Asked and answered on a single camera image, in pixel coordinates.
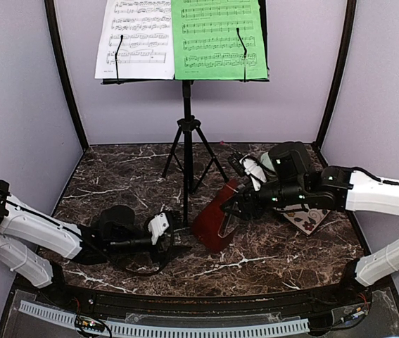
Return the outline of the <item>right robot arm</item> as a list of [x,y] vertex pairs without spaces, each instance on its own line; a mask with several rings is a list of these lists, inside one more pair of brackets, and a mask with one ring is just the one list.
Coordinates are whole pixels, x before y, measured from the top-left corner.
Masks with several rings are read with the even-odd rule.
[[[361,167],[329,165],[316,171],[302,142],[278,144],[260,158],[235,153],[229,163],[252,182],[238,188],[220,208],[242,220],[258,219],[267,209],[283,211],[290,206],[399,216],[399,180],[377,177]],[[397,271],[399,239],[349,262],[333,299],[347,306],[361,290]]]

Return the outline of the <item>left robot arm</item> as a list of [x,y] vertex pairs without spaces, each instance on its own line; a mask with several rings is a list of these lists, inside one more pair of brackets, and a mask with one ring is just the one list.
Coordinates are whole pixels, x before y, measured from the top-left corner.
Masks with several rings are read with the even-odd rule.
[[27,242],[82,265],[116,265],[118,257],[148,253],[162,270],[190,249],[174,243],[175,229],[181,221],[178,212],[162,211],[148,218],[143,227],[137,227],[134,211],[116,205],[102,211],[90,226],[67,223],[23,203],[9,192],[9,184],[0,180],[0,261],[34,287],[45,289],[46,296],[58,307],[73,301],[63,270],[30,250]]

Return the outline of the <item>white sheet music paper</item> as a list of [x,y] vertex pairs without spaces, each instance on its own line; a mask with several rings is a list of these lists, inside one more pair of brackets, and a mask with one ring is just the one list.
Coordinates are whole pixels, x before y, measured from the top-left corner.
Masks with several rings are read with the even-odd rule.
[[104,80],[175,77],[170,1],[108,1],[95,76]]

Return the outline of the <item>black music stand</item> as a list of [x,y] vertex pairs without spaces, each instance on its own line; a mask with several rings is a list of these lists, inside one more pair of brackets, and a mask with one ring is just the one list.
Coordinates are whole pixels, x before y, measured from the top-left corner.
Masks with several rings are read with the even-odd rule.
[[[265,42],[265,53],[267,60],[267,17],[266,17],[266,3],[258,1],[260,4],[260,17],[262,21],[262,35]],[[153,80],[104,80],[100,79],[105,85],[121,85],[129,82],[143,82]],[[267,80],[218,80],[218,81],[267,81]],[[189,196],[193,194],[201,184],[201,181],[194,177],[194,160],[193,160],[193,137],[194,135],[202,135],[201,122],[193,115],[191,111],[191,87],[197,80],[178,80],[182,84],[182,100],[183,100],[183,117],[177,123],[177,133],[175,135],[175,144],[183,144],[184,156],[177,160],[177,165],[182,171],[184,178],[183,194]]]

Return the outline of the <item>green paper sheet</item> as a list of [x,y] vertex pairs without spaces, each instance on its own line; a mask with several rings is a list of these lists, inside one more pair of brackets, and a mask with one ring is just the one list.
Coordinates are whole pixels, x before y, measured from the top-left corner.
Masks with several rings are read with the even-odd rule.
[[173,1],[177,80],[267,80],[258,1]]

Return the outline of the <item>dark red wooden metronome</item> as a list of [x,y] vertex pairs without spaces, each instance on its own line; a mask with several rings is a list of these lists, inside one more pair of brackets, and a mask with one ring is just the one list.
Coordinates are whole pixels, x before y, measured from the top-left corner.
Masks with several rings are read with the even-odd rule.
[[235,195],[238,186],[237,179],[228,181],[192,222],[191,231],[195,238],[214,254],[226,249],[236,233],[236,228],[234,228],[225,234],[232,216],[226,214],[221,209],[221,205]]

